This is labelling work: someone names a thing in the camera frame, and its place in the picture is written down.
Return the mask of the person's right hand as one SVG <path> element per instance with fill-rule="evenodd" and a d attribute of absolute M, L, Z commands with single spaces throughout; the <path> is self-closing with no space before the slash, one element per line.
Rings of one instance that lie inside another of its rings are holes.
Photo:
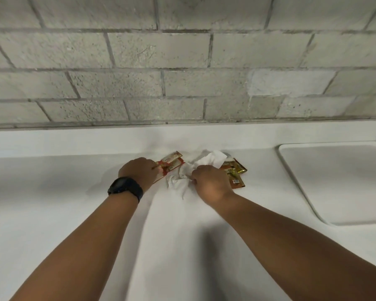
<path fill-rule="evenodd" d="M 225 171 L 211 165 L 204 167 L 204 180 L 199 187 L 195 187 L 198 196 L 209 206 L 215 207 L 224 199 L 231 197 L 233 190 Z"/>

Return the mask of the white tissue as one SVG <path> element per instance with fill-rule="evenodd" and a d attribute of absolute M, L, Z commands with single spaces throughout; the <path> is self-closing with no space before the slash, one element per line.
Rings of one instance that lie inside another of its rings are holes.
<path fill-rule="evenodd" d="M 201 152 L 184 152 L 182 159 L 184 164 L 166 176 L 168 190 L 179 200 L 186 200 L 193 196 L 195 189 L 191 183 L 191 175 L 194 170 L 202 165 L 210 165 L 220 168 L 228 159 L 228 155 L 219 150 L 203 150 Z"/>

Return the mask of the white sink basin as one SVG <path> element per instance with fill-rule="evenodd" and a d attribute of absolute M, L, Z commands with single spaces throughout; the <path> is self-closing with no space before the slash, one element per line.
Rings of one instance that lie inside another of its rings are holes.
<path fill-rule="evenodd" d="M 376 142 L 283 144 L 277 153 L 322 222 L 376 224 Z"/>

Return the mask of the person's left hand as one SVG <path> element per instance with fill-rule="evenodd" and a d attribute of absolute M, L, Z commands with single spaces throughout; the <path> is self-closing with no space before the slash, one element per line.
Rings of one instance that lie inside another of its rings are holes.
<path fill-rule="evenodd" d="M 139 157 L 127 162 L 118 171 L 119 177 L 131 177 L 133 178 L 146 193 L 154 182 L 148 182 L 144 177 L 144 160 L 148 160 L 145 157 Z"/>

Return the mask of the red sauce packet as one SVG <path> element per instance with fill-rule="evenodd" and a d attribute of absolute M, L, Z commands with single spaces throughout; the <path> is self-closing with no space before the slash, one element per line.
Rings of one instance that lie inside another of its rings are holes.
<path fill-rule="evenodd" d="M 154 183 L 162 180 L 170 172 L 174 171 L 175 169 L 178 169 L 183 164 L 185 164 L 185 161 L 182 157 L 183 155 L 180 152 L 175 151 L 167 155 L 166 157 L 162 158 L 160 161 L 157 161 L 153 169 L 161 169 L 161 172 L 158 172 L 157 177 L 154 180 Z"/>

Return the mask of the black wristwatch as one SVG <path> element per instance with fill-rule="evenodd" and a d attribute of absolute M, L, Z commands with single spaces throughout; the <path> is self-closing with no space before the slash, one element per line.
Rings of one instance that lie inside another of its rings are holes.
<path fill-rule="evenodd" d="M 108 195 L 129 192 L 137 198 L 140 202 L 144 195 L 141 186 L 131 177 L 119 177 L 109 187 Z"/>

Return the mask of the person's right forearm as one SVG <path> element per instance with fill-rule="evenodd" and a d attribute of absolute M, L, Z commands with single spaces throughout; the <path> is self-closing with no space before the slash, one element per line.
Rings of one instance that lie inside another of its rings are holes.
<path fill-rule="evenodd" d="M 320 232 L 233 192 L 211 207 L 293 301 L 376 301 L 376 266 Z"/>

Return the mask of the person's left forearm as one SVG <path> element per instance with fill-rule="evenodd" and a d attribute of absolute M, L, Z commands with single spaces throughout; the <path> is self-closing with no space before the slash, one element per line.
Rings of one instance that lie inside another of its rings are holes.
<path fill-rule="evenodd" d="M 99 301 L 138 206 L 112 194 L 31 273 L 10 301 Z"/>

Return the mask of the gold sauce packet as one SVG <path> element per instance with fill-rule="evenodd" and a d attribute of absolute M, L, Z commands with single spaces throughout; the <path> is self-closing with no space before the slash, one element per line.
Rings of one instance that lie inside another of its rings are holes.
<path fill-rule="evenodd" d="M 229 178 L 229 182 L 232 189 L 239 189 L 245 187 L 245 184 L 235 168 L 225 169 L 225 172 Z"/>
<path fill-rule="evenodd" d="M 227 157 L 220 169 L 222 169 L 228 174 L 235 173 L 240 175 L 247 172 L 247 169 L 233 157 Z"/>

